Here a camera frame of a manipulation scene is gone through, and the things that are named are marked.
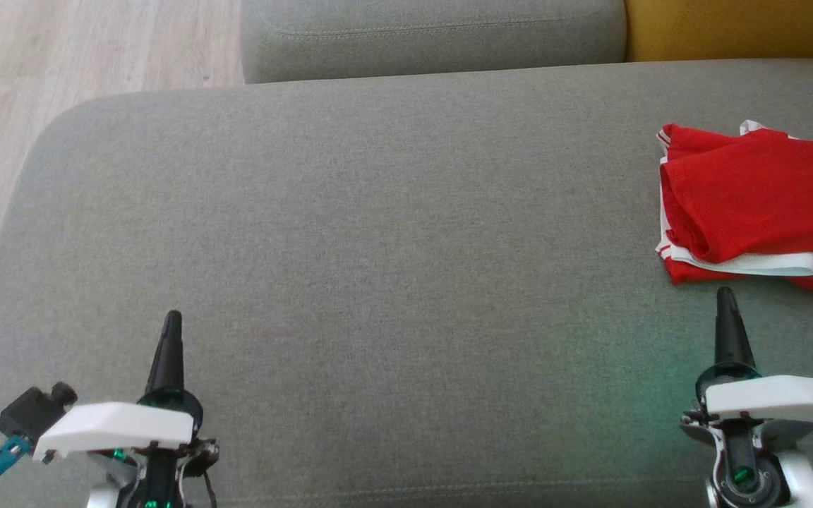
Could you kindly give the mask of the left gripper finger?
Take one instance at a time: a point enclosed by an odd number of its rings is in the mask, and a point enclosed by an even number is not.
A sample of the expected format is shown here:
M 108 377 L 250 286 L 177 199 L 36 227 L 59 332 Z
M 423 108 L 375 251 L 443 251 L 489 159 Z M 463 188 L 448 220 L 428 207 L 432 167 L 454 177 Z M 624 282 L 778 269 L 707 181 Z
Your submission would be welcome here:
M 184 388 L 183 316 L 170 310 L 162 323 L 145 394 Z

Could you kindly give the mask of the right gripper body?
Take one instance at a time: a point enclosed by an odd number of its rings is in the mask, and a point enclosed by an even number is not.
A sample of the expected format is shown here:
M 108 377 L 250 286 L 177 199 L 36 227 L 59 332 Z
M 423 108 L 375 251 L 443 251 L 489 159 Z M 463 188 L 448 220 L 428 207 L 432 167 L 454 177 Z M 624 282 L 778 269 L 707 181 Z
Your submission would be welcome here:
M 813 430 L 813 378 L 762 377 L 744 365 L 716 365 L 699 376 L 696 396 L 680 427 L 709 446 L 725 422 L 761 428 L 758 446 L 768 452 L 794 447 Z

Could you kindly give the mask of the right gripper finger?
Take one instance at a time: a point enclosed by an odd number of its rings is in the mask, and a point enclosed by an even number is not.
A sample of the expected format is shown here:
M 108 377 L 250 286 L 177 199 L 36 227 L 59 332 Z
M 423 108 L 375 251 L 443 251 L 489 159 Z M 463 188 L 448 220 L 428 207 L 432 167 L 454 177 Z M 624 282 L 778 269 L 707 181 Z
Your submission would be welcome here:
M 716 293 L 714 318 L 714 363 L 738 364 L 755 369 L 749 337 L 731 287 L 723 286 Z

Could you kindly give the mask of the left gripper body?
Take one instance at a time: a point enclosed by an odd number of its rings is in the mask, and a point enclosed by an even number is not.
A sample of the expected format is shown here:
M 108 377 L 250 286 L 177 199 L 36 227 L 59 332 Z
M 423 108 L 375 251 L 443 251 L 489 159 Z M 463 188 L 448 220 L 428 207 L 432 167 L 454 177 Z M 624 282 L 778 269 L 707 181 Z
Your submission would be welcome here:
M 204 410 L 187 390 L 161 388 L 139 402 L 106 401 L 72 406 L 33 446 L 32 459 L 48 462 L 72 453 L 97 452 L 125 460 L 130 451 L 176 456 L 183 476 L 202 476 L 219 460 L 215 440 L 198 437 Z

